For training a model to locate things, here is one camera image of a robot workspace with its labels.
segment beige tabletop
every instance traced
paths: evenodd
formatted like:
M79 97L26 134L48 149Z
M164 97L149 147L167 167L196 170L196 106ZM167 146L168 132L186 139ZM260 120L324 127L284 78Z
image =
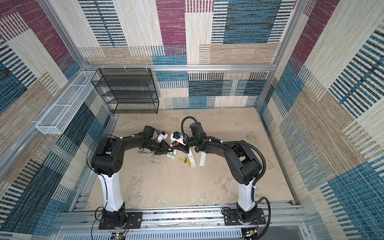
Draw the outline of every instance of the beige tabletop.
M266 196L270 201L293 199L255 108L159 109L158 114L121 114L113 134L128 136L142 132L144 126L149 125L170 135L175 131L181 132L180 124L186 116L193 116L201 122L207 136L223 141L245 140L263 153L266 172L256 185L255 199L261 196ZM191 123L191 119L184 123L185 132L189 136ZM131 149L125 152L120 170L121 196L126 208L237 201L238 183L232 177L225 158L207 154L205 165L199 166L201 153L192 151L196 166L190 167L178 159L187 156L181 151L178 151L176 159L166 155L140 154L137 151ZM87 210L95 210L102 205L103 194L100 181L96 178Z

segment black mounting plate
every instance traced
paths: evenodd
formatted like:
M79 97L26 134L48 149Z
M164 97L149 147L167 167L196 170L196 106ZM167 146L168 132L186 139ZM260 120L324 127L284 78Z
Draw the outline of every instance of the black mounting plate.
M141 226L143 213L142 212L126 212L126 214L128 216L128 219L131 220L130 229L139 229ZM110 230L110 229L116 230L116 228L113 227L113 223L108 221L100 222L99 229L100 230Z
M242 225L239 222L239 218L237 217L236 209L223 209L223 213L224 213L224 223L226 226ZM266 224L265 217L262 217L262 215L264 216L263 210L257 209L255 217L259 221L259 225ZM252 219L250 225L257 225L256 220Z

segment robotic arm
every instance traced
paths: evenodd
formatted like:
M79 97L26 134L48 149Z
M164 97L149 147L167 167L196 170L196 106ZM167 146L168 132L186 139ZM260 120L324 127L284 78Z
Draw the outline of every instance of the robotic arm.
M183 130L183 123L188 118L195 121L189 126L192 137L188 137ZM164 140L151 139L154 131L153 127L145 126L143 132L129 137L101 138L91 160L91 167L99 176L104 195L105 207L102 217L104 223L100 223L99 229L121 228L127 221L125 205L120 195L119 170L122 167L124 152L136 147L149 149L156 155L172 152L173 149L188 154L190 147L194 147L196 152L202 151L224 157L239 186L236 210L238 221L244 225L251 224L257 213L258 202L254 200L255 184L265 172L265 159L258 149L245 141L223 142L214 137L207 137L201 124L194 117L183 119L182 133L171 134L171 146ZM258 153L262 164L252 149Z

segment white wire basket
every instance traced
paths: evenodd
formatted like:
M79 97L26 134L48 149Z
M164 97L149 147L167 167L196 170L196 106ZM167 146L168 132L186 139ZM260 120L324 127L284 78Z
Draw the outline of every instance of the white wire basket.
M92 81L99 76L94 71L83 71L63 95L43 116L36 128L43 134L63 134L73 117L93 89Z

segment black wire mesh shelf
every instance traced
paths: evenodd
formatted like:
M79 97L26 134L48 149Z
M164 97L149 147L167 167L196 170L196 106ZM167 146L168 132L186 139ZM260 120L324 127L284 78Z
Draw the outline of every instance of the black wire mesh shelf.
M92 84L113 113L157 113L159 97L150 69L99 68L96 74L99 80Z

